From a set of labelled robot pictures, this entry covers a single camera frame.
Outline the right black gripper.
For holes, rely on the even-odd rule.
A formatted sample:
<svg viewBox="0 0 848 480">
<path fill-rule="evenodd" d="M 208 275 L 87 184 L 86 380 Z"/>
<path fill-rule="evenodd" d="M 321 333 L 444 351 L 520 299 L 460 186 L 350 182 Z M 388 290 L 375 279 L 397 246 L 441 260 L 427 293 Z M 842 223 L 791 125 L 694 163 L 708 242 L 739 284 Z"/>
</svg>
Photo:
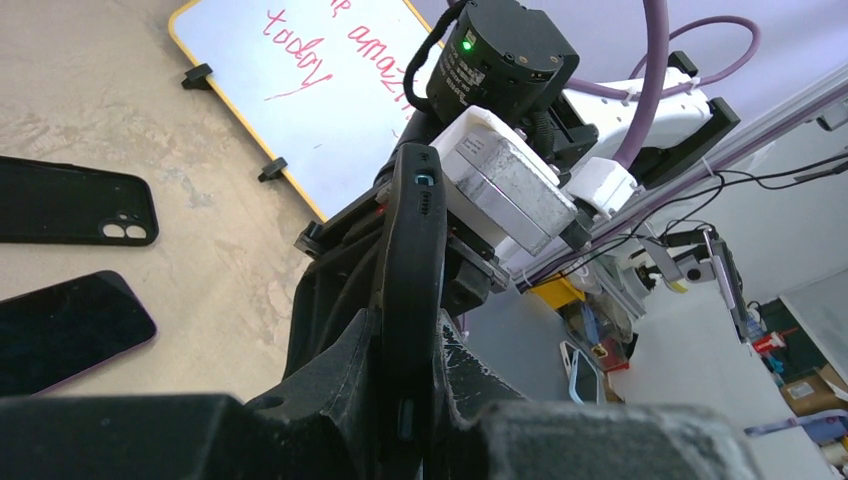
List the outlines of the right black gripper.
<svg viewBox="0 0 848 480">
<path fill-rule="evenodd" d="M 369 305 L 390 315 L 461 315 L 506 290 L 493 248 L 440 192 L 366 192 L 296 247 L 312 258 L 295 290 L 284 378 L 332 346 Z"/>
</svg>

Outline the purple phone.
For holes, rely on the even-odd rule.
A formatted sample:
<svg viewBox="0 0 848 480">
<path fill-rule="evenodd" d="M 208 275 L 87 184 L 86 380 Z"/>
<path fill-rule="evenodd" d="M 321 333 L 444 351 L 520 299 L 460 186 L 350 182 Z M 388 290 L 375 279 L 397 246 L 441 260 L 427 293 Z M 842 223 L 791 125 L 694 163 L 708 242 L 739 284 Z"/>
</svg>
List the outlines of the purple phone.
<svg viewBox="0 0 848 480">
<path fill-rule="evenodd" d="M 1 396 L 49 391 L 150 342 L 157 326 L 126 280 L 101 270 L 1 302 Z"/>
</svg>

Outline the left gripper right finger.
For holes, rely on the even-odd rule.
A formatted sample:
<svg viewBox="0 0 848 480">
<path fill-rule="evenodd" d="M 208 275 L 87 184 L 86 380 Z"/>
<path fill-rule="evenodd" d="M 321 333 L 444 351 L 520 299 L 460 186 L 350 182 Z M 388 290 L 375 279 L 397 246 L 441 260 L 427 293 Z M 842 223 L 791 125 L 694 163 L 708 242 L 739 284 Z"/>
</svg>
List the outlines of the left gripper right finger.
<svg viewBox="0 0 848 480">
<path fill-rule="evenodd" d="M 533 401 L 441 314 L 436 479 L 759 479 L 740 434 L 699 407 Z"/>
</svg>

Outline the black phone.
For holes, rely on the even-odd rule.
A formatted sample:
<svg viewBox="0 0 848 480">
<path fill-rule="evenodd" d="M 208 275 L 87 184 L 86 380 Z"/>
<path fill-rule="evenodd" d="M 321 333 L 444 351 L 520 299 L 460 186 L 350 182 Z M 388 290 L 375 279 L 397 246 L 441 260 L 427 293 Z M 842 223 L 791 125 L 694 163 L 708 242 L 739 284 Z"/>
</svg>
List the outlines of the black phone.
<svg viewBox="0 0 848 480">
<path fill-rule="evenodd" d="M 433 355 L 447 205 L 435 148 L 407 143 L 394 159 L 372 298 L 380 319 L 384 395 L 376 476 L 414 479 L 431 444 L 434 420 Z"/>
</svg>

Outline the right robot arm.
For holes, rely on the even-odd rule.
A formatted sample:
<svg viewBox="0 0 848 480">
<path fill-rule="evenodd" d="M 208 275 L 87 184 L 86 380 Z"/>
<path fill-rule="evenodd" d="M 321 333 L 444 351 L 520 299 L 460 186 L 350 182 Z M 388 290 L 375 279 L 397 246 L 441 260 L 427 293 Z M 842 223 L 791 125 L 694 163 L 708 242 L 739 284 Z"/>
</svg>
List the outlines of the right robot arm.
<svg viewBox="0 0 848 480">
<path fill-rule="evenodd" d="M 361 310 L 388 319 L 393 369 L 419 369 L 438 313 L 457 317 L 510 282 L 511 249 L 580 250 L 639 189 L 682 174 L 739 123 L 671 52 L 666 5 L 645 3 L 646 72 L 581 83 L 551 18 L 516 1 L 455 1 L 402 80 L 413 108 L 373 186 L 297 245 L 286 374 L 329 349 Z"/>
</svg>

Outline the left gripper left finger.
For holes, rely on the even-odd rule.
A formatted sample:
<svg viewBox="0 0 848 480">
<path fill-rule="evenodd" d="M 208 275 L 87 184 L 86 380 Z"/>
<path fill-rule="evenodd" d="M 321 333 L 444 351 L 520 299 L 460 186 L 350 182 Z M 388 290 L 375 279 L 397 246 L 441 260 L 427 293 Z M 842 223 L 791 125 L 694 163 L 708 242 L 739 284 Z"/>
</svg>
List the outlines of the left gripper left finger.
<svg viewBox="0 0 848 480">
<path fill-rule="evenodd" d="M 12 398 L 5 479 L 370 479 L 373 318 L 258 398 L 226 394 Z"/>
</svg>

